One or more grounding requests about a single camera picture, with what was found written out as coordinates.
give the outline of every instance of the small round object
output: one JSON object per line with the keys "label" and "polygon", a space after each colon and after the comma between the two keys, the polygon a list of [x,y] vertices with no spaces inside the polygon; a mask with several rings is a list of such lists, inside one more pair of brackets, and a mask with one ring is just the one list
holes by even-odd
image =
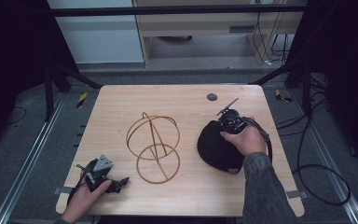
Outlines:
{"label": "small round object", "polygon": [[217,100],[217,95],[214,93],[209,93],[206,98],[208,98],[209,101],[215,101]]}

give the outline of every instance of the aluminum rail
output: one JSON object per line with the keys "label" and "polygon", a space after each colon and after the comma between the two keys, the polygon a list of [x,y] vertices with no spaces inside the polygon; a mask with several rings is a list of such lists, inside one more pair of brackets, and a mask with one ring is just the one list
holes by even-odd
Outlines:
{"label": "aluminum rail", "polygon": [[7,223],[11,212],[14,209],[14,206],[17,203],[17,200],[20,198],[21,193],[27,183],[28,177],[30,176],[31,172],[34,169],[34,166],[36,165],[37,159],[40,155],[40,152],[43,149],[43,146],[45,145],[48,135],[50,134],[50,131],[58,117],[58,115],[61,112],[62,109],[62,103],[64,101],[65,95],[60,93],[58,95],[57,103],[55,106],[55,111],[52,114],[50,120],[46,121],[45,124],[42,127],[42,130],[40,131],[39,135],[37,136],[33,147],[31,148],[31,151],[28,154],[27,159],[25,160],[24,164],[22,165],[21,170],[19,171],[19,174],[16,177],[16,180],[14,181],[13,185],[11,186],[11,189],[9,193],[7,194],[5,200],[0,206],[0,224]]}

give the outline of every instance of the hand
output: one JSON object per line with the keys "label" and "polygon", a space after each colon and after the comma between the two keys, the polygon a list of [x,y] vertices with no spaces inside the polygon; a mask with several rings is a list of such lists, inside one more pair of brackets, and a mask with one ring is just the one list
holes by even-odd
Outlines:
{"label": "hand", "polygon": [[231,134],[227,132],[221,132],[220,134],[226,139],[226,141],[232,143],[244,156],[248,156],[254,152],[267,152],[267,143],[264,140],[264,137],[252,124],[247,124],[242,132],[238,134]]}
{"label": "hand", "polygon": [[81,217],[86,215],[91,207],[104,195],[104,192],[109,188],[111,183],[111,180],[106,180],[100,187],[93,192],[90,192],[86,180],[83,178],[80,187],[78,187],[71,202],[69,202],[61,215],[61,219],[68,223],[75,223]]}

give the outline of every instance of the right hand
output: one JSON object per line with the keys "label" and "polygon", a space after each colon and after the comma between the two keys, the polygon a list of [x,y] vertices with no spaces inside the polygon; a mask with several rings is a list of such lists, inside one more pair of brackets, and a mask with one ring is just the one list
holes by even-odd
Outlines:
{"label": "right hand", "polygon": [[254,152],[267,152],[267,143],[263,135],[252,124],[247,124],[242,132],[238,134],[231,134],[227,132],[220,133],[226,141],[232,143],[238,151],[248,156]]}

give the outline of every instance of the wire ring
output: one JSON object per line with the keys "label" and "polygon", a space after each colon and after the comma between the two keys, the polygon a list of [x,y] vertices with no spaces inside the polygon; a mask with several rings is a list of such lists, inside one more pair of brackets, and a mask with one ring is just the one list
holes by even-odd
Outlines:
{"label": "wire ring", "polygon": [[[156,128],[153,120],[155,119],[166,119],[167,121],[169,121],[171,124],[173,124],[173,126],[175,127],[176,131],[177,131],[177,140],[176,140],[176,143],[174,145],[174,147],[172,146],[169,146],[167,144],[164,144],[163,141],[162,141],[162,137],[161,135],[159,134],[158,132],[158,129]],[[147,147],[145,147],[141,153],[139,154],[136,154],[130,147],[130,141],[131,141],[131,138],[132,136],[134,135],[134,133],[136,131],[138,131],[142,126],[144,126],[146,123],[148,123],[150,125],[150,132],[152,134],[152,140],[153,140],[153,144],[152,145],[149,145]],[[156,137],[155,137],[155,133],[156,133],[156,136],[159,140],[158,143],[156,143]],[[127,137],[126,137],[126,144],[127,144],[127,148],[129,149],[129,151],[132,153],[132,155],[134,155],[137,160],[136,160],[136,170],[138,172],[138,175],[146,182],[148,183],[151,183],[151,184],[162,184],[162,183],[165,183],[165,182],[168,182],[170,181],[171,179],[173,179],[176,174],[178,173],[179,171],[179,167],[180,167],[180,157],[179,157],[179,154],[178,152],[176,151],[176,147],[178,146],[179,144],[179,140],[180,140],[180,132],[179,132],[179,128],[177,127],[176,125],[176,122],[174,119],[170,118],[170,117],[164,117],[164,116],[148,116],[145,112],[143,112],[142,114],[142,118],[141,119],[138,119],[135,123],[133,123],[128,132],[127,132]],[[157,147],[162,147],[164,149],[164,153],[162,155],[159,155],[158,154],[158,148]],[[145,154],[145,152],[147,150],[150,150],[150,152],[152,153],[153,157],[152,158],[147,158],[145,156],[143,156]],[[168,156],[170,156],[172,153],[174,152],[174,154],[176,155],[176,158],[177,158],[177,167],[176,167],[176,170],[173,172],[172,175],[167,175],[166,172],[164,171],[162,165],[160,164],[159,160],[161,159],[164,159]],[[140,160],[145,160],[145,161],[155,161],[159,167],[159,169],[161,170],[161,172],[163,173],[163,175],[165,176],[165,180],[162,180],[162,181],[154,181],[154,180],[150,180],[148,178],[146,178],[142,173],[141,173],[141,170],[140,170],[140,166],[139,166],[139,163],[140,163]]]}

